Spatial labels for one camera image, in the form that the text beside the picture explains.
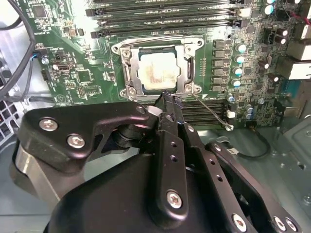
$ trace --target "wire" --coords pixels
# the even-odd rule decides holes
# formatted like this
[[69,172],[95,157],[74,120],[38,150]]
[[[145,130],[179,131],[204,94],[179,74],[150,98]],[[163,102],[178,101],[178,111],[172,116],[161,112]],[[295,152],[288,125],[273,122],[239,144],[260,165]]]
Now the wire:
[[12,77],[7,81],[7,83],[0,90],[0,100],[4,99],[5,95],[18,82],[18,80],[20,79],[22,73],[24,72],[24,70],[28,64],[29,58],[32,56],[33,51],[35,49],[35,34],[31,28],[31,25],[27,21],[27,18],[23,15],[23,12],[17,6],[15,0],[7,0],[7,1],[11,4],[11,6],[14,8],[14,10],[18,13],[19,17],[23,21],[25,28],[26,28],[26,31],[27,31],[27,34],[28,34],[29,39],[30,39],[30,44],[29,44],[29,47],[27,48],[27,51],[26,51],[24,57],[22,58],[20,64],[18,65],[18,67],[16,68],[14,73],[12,74]]
[[263,157],[266,157],[268,154],[270,154],[271,152],[271,146],[270,146],[270,143],[268,142],[268,140],[262,136],[254,127],[250,127],[249,128],[251,131],[253,131],[257,137],[259,138],[259,140],[261,142],[263,142],[266,146],[266,151],[260,155],[257,155],[257,156],[251,156],[251,155],[246,155],[246,154],[243,154],[241,152],[238,152],[237,155],[242,157],[242,158],[245,158],[245,159],[259,159],[259,158],[263,158]]
[[7,30],[11,30],[13,28],[16,28],[21,22],[22,22],[21,18],[18,17],[18,19],[14,23],[12,23],[11,25],[0,28],[0,31],[7,31]]

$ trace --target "robotic hand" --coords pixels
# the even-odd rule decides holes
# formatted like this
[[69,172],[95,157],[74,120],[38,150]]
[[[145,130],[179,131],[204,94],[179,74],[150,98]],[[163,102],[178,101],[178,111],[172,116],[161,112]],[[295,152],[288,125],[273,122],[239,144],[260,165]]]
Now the robotic hand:
[[[16,185],[53,210],[47,233],[302,233],[217,141],[203,145],[178,98],[25,114],[11,164]],[[139,154],[85,182],[84,165]]]

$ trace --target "cpu socket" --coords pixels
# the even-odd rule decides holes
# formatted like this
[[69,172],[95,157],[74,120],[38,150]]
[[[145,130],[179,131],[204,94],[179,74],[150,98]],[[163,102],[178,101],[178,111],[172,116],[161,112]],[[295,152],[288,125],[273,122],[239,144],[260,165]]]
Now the cpu socket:
[[127,39],[112,46],[121,56],[125,89],[130,100],[155,100],[163,90],[181,98],[202,91],[194,84],[195,53],[202,36],[159,36]]

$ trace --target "green circuit board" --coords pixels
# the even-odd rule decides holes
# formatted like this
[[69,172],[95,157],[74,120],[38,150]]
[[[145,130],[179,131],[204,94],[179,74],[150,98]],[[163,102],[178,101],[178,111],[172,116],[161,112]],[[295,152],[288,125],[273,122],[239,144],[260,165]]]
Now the green circuit board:
[[[277,60],[287,43],[266,45],[264,29],[286,28],[290,41],[295,19],[279,21],[265,15],[261,0],[233,3],[221,0],[18,0],[36,37],[42,75],[57,106],[130,101],[124,94],[130,85],[125,79],[120,54],[115,45],[128,39],[149,38],[148,46],[172,42],[153,41],[155,37],[194,37],[203,40],[192,59],[192,84],[200,88],[202,100],[225,100],[231,94],[237,105],[237,126],[243,127],[245,106],[254,108],[252,118],[260,126],[278,123],[275,99],[288,96],[288,81],[271,82]],[[292,11],[297,5],[279,3]],[[250,14],[239,9],[250,8]],[[242,54],[238,45],[245,45]],[[242,64],[236,57],[244,57]],[[269,70],[258,66],[267,61]],[[237,68],[242,75],[236,75]],[[238,79],[241,85],[234,86]],[[152,90],[156,96],[161,90]],[[156,97],[139,98],[152,102]],[[193,100],[186,95],[183,100]]]

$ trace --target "mounting screw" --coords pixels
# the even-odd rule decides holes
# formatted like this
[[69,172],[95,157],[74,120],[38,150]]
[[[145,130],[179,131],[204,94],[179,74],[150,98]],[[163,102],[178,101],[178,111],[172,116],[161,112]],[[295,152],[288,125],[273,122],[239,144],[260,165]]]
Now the mounting screw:
[[129,50],[124,50],[124,51],[122,52],[122,55],[123,55],[123,57],[125,57],[125,58],[130,58],[131,52],[130,52]]
[[259,99],[258,104],[264,104],[264,99]]
[[142,106],[137,106],[137,107],[136,107],[136,110],[137,110],[138,112],[140,112],[141,114],[145,114],[145,113],[146,113],[146,110],[145,110],[144,107],[142,107]]
[[80,148],[84,147],[84,145],[86,144],[84,139],[79,135],[69,136],[67,138],[67,142],[71,147],[76,148],[76,149],[80,149]]
[[276,222],[276,225],[282,230],[282,231],[286,231],[286,227],[284,225],[284,223],[281,221],[281,219],[279,219],[277,216],[274,217],[274,221]]
[[188,130],[189,130],[190,132],[194,132],[194,128],[193,128],[192,126],[187,125],[187,128],[188,128]]
[[222,149],[217,144],[214,144],[214,147],[215,147],[216,150],[222,151]]
[[288,218],[285,219],[285,221],[286,221],[287,225],[288,225],[294,232],[297,231],[297,227],[295,226],[295,224],[293,224],[292,221],[290,221]]
[[306,131],[306,137],[311,137],[311,132],[310,131]]
[[58,124],[56,123],[56,121],[54,121],[52,119],[40,120],[39,126],[41,129],[43,129],[45,131],[50,131],[50,132],[54,131],[58,128]]
[[48,65],[49,64],[49,60],[46,57],[42,57],[41,63],[44,64],[44,65]]
[[246,223],[244,222],[243,218],[241,218],[237,214],[232,215],[232,220],[234,222],[234,225],[241,231],[241,232],[246,232],[247,226]]
[[182,205],[181,197],[174,191],[169,191],[166,195],[168,203],[171,207],[179,209]]

